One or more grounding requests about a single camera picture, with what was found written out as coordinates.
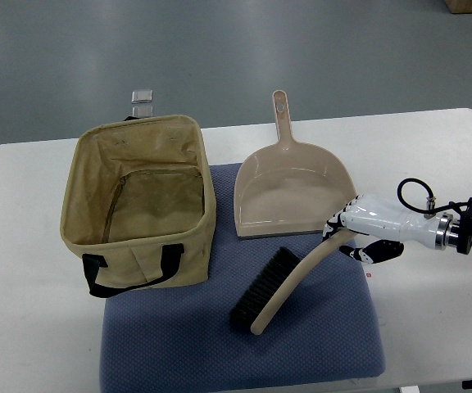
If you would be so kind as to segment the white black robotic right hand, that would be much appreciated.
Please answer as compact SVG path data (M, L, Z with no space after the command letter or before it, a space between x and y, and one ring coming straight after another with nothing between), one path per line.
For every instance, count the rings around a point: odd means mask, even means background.
M368 264L398 257L405 242L443 250L455 247L458 241L458 221L451 214L422 214L374 195L361 195L349 201L327 221L323 239L326 241L345 229L378 239L363 248L340 247L342 253Z

